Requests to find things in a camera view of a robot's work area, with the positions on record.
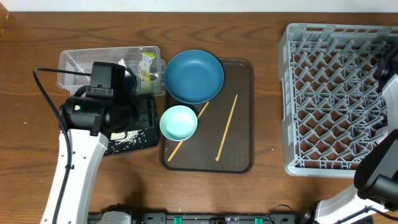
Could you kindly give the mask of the white napkin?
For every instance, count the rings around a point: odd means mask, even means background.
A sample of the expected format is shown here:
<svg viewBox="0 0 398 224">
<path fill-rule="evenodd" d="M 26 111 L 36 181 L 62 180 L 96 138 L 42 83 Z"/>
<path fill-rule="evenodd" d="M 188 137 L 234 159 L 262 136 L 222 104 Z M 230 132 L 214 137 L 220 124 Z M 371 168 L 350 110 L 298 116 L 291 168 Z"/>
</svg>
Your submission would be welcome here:
<svg viewBox="0 0 398 224">
<path fill-rule="evenodd" d="M 121 60 L 118 62 L 118 64 L 119 64 L 119 65 L 122 65 L 123 67 L 126 67 L 125 60 L 124 60 L 124 59 L 121 59 Z"/>
</svg>

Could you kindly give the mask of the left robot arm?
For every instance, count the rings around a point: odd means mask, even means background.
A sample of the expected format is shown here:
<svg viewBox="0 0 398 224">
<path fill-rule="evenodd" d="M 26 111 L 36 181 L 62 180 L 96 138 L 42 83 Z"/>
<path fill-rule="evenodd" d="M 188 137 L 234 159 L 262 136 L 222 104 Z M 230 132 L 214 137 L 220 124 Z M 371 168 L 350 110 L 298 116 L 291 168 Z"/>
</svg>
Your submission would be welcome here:
<svg viewBox="0 0 398 224">
<path fill-rule="evenodd" d="M 129 68 L 93 72 L 59 109 L 59 156 L 42 223 L 84 223 L 99 164 L 113 133 L 137 125 L 137 77 Z"/>
</svg>

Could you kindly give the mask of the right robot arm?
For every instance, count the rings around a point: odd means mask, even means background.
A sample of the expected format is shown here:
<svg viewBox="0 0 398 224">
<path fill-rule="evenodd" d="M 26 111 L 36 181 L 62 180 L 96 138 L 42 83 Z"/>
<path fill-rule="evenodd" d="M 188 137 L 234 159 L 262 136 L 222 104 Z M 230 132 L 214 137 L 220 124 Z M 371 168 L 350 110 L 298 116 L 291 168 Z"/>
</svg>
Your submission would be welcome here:
<svg viewBox="0 0 398 224">
<path fill-rule="evenodd" d="M 397 211 L 397 46 L 378 61 L 376 78 L 387 107 L 387 136 L 359 164 L 354 184 L 338 195 L 319 201 L 302 223 L 372 223 L 377 213 Z"/>
</svg>

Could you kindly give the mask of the dark blue plate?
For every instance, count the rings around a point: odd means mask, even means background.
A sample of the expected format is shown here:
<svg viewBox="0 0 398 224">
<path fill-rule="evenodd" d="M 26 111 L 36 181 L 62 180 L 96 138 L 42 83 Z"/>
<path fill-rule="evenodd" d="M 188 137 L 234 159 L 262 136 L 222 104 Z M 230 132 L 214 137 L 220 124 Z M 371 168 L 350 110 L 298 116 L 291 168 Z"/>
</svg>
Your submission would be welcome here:
<svg viewBox="0 0 398 224">
<path fill-rule="evenodd" d="M 213 54 L 186 50 L 169 61 L 164 78 L 171 96 L 194 105 L 209 101 L 219 93 L 224 83 L 224 69 Z"/>
</svg>

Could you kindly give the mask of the yellow snack wrapper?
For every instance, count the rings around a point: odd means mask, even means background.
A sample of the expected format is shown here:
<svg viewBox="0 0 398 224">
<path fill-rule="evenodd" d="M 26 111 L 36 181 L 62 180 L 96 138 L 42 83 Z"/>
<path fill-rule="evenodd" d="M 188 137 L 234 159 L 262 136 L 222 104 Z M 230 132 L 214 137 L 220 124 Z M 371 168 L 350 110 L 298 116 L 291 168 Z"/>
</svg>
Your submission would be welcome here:
<svg viewBox="0 0 398 224">
<path fill-rule="evenodd" d="M 156 58 L 156 55 L 150 52 L 142 53 L 142 60 L 139 64 L 139 77 L 141 83 L 141 92 L 148 93 L 152 91 L 152 82 L 157 79 L 157 76 L 154 73 L 150 72 L 150 68 L 152 66 L 153 59 Z"/>
</svg>

